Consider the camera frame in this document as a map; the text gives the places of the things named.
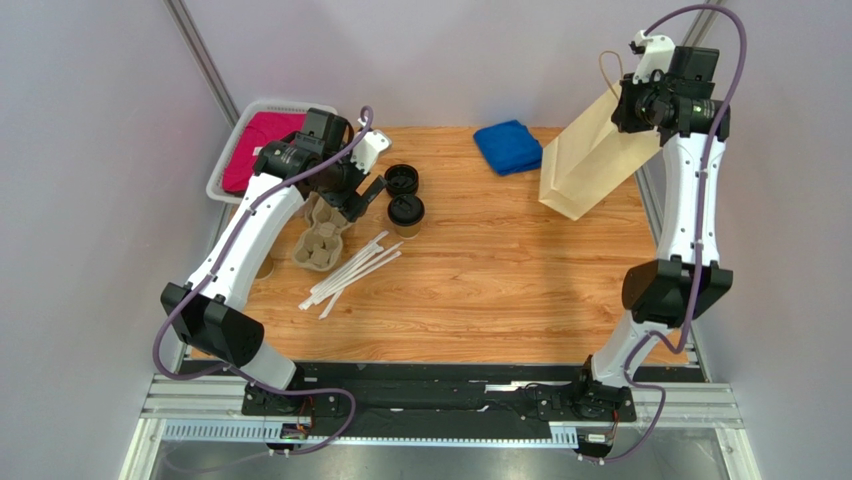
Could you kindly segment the cardboard cup carrier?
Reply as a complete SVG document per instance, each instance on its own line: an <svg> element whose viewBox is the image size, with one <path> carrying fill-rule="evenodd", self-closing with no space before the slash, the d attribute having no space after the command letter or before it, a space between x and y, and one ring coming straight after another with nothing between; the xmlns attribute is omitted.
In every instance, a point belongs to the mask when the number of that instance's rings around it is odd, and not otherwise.
<svg viewBox="0 0 852 480"><path fill-rule="evenodd" d="M306 270L326 272L333 269L343 251L343 233L352 223L317 193L310 194L301 211L308 228L297 240L291 259Z"/></svg>

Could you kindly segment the single black cup lid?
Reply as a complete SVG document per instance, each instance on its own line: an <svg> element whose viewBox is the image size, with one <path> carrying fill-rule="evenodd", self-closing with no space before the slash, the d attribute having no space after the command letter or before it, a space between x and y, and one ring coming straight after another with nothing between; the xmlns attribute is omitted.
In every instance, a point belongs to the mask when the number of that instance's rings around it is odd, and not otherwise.
<svg viewBox="0 0 852 480"><path fill-rule="evenodd" d="M395 226L417 225L425 215L425 204L415 194L399 194L389 202L387 214Z"/></svg>

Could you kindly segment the stack of black lids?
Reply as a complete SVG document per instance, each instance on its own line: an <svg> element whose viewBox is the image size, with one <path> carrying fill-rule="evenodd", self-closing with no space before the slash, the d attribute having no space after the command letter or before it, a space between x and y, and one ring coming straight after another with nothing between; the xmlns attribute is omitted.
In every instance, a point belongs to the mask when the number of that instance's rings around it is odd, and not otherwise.
<svg viewBox="0 0 852 480"><path fill-rule="evenodd" d="M418 170L408 164L395 164L384 173L386 192L391 197L416 194L419 190L420 176Z"/></svg>

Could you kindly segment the beige paper bag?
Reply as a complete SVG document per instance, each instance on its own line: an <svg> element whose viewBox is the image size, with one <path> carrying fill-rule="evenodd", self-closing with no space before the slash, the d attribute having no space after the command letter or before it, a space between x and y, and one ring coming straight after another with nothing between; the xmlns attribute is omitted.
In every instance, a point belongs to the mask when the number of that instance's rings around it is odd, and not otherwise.
<svg viewBox="0 0 852 480"><path fill-rule="evenodd" d="M655 131L622 133L611 121L621 87L598 67L607 91L592 102L543 148L538 201L571 219L578 220L632 176L660 150Z"/></svg>

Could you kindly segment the stack of paper cups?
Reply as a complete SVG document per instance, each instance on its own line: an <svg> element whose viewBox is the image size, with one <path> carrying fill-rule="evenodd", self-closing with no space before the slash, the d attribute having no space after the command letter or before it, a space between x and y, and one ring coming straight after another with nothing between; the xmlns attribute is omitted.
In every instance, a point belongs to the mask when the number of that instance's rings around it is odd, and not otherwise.
<svg viewBox="0 0 852 480"><path fill-rule="evenodd" d="M256 279L262 280L262 279L269 277L272 274L273 270L274 270L274 260L271 256L267 255L263 259L263 261L261 262L261 264L260 264L260 266L257 270Z"/></svg>

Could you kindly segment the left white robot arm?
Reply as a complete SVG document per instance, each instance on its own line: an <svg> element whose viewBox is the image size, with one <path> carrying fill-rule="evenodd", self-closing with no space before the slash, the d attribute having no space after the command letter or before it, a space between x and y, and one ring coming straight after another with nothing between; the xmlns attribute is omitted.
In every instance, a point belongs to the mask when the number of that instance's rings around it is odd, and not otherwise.
<svg viewBox="0 0 852 480"><path fill-rule="evenodd" d="M264 326L243 309L280 231L311 194L353 223L384 189L386 181L378 177L358 191L392 144L373 120L372 108L363 107L355 130L346 118L311 108L299 131L261 148L238 210L216 245L188 280L169 283L161 293L167 318L152 349L161 374L181 377L161 360L163 337L172 331L182 343L218 359L206 374L232 370L275 393L291 384L296 364L265 341Z"/></svg>

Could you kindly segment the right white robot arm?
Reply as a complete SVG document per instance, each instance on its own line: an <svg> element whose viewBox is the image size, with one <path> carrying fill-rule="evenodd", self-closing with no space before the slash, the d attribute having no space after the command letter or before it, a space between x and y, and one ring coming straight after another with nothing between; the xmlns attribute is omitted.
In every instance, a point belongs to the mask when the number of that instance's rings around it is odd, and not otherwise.
<svg viewBox="0 0 852 480"><path fill-rule="evenodd" d="M626 387L653 347L678 330L683 337L729 291L733 273L720 267L715 236L718 169L730 113L713 99L716 49L634 41L635 72L620 82L611 116L619 132L654 131L667 180L662 236L654 260L631 268L622 286L625 313L590 358L593 381Z"/></svg>

